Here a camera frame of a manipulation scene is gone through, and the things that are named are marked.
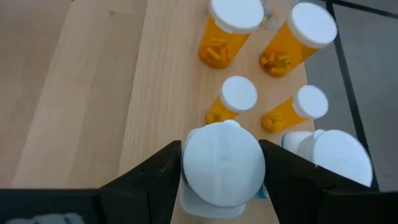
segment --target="orange pill bottle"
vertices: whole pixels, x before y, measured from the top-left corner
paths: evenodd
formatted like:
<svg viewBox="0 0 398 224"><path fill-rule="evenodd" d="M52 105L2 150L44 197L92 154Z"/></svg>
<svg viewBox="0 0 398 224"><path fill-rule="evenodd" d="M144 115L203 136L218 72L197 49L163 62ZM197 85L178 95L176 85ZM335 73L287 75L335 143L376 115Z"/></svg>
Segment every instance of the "orange pill bottle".
<svg viewBox="0 0 398 224"><path fill-rule="evenodd" d="M273 77L284 77L336 35L336 22L326 9L298 3L260 55L260 67Z"/></svg>
<svg viewBox="0 0 398 224"><path fill-rule="evenodd" d="M199 57L211 68L225 68L264 16L259 0L211 0Z"/></svg>
<svg viewBox="0 0 398 224"><path fill-rule="evenodd" d="M328 99L316 86L305 85L261 118L261 126L269 133L277 133L306 120L322 117L328 111Z"/></svg>
<svg viewBox="0 0 398 224"><path fill-rule="evenodd" d="M257 90L247 78L233 76L227 78L217 99L205 115L205 123L211 124L235 119L238 114L247 112L257 102Z"/></svg>

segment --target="blue label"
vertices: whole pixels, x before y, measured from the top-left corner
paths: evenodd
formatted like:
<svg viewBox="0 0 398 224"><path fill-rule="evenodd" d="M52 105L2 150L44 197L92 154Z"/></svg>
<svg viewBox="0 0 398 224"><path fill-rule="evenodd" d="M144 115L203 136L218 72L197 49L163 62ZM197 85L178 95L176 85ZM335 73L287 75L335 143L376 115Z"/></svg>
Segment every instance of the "blue label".
<svg viewBox="0 0 398 224"><path fill-rule="evenodd" d="M254 198L259 198L259 199L268 199L267 197L267 189L264 184L262 184L260 190L257 192L257 194L254 196Z"/></svg>

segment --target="wooden table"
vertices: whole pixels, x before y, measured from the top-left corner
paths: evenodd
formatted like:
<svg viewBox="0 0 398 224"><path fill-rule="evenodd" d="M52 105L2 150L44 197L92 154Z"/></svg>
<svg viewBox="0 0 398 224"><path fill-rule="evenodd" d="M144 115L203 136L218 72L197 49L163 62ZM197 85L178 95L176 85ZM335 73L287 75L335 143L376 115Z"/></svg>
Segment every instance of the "wooden table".
<svg viewBox="0 0 398 224"><path fill-rule="evenodd" d="M203 126L232 75L259 94L237 121L278 142L261 115L306 84L304 66L281 79L263 73L257 57L274 32L259 29L230 67L208 68L197 55L207 2L0 1L1 187L100 187ZM235 220L190 216L177 200L172 221L265 222L277 222L269 200L252 200Z"/></svg>

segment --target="white cap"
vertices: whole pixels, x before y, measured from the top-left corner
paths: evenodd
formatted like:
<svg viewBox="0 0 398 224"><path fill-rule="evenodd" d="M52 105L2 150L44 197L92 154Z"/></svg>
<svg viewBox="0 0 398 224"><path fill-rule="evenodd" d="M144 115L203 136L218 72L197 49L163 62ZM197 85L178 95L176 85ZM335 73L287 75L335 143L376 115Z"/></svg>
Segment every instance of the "white cap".
<svg viewBox="0 0 398 224"><path fill-rule="evenodd" d="M329 12L310 2L294 6L287 24L297 40L315 49L326 47L337 35L336 22Z"/></svg>
<svg viewBox="0 0 398 224"><path fill-rule="evenodd" d="M370 186L371 160L359 141L344 131L325 131L313 145L313 163L355 182Z"/></svg>
<svg viewBox="0 0 398 224"><path fill-rule="evenodd" d="M264 17L260 0L211 0L209 10L219 28L235 34L255 31Z"/></svg>
<svg viewBox="0 0 398 224"><path fill-rule="evenodd" d="M257 140L230 122L200 128L182 159L190 188L204 201L232 208L248 202L260 189L266 163Z"/></svg>
<svg viewBox="0 0 398 224"><path fill-rule="evenodd" d="M227 109L236 113L245 112L256 104L257 90L247 78L233 76L223 83L220 99Z"/></svg>
<svg viewBox="0 0 398 224"><path fill-rule="evenodd" d="M296 113L307 119L317 119L328 112L328 98L316 86L301 87L293 98Z"/></svg>

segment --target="pill bottle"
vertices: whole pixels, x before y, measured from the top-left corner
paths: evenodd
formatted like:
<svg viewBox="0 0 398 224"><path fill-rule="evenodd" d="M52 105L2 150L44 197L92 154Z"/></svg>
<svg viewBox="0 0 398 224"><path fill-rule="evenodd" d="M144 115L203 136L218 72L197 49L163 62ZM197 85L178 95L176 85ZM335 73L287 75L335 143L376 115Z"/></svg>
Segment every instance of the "pill bottle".
<svg viewBox="0 0 398 224"><path fill-rule="evenodd" d="M260 54L260 67L273 77L284 77L333 42L336 35L336 22L326 9L314 3L298 3Z"/></svg>
<svg viewBox="0 0 398 224"><path fill-rule="evenodd" d="M322 117L328 111L328 99L313 85L305 85L261 118L262 127L269 133L277 133L306 120Z"/></svg>
<svg viewBox="0 0 398 224"><path fill-rule="evenodd" d="M227 67L263 15L259 0L211 0L200 59L211 68Z"/></svg>
<svg viewBox="0 0 398 224"><path fill-rule="evenodd" d="M365 148L344 131L295 131L282 138L281 146L347 179L367 187L372 183L373 168Z"/></svg>
<svg viewBox="0 0 398 224"><path fill-rule="evenodd" d="M211 124L235 119L239 113L249 111L257 102L257 90L247 78L227 78L220 93L205 115L205 123Z"/></svg>
<svg viewBox="0 0 398 224"><path fill-rule="evenodd" d="M192 215L236 218L264 182L258 141L235 121L194 129L184 143L180 204Z"/></svg>

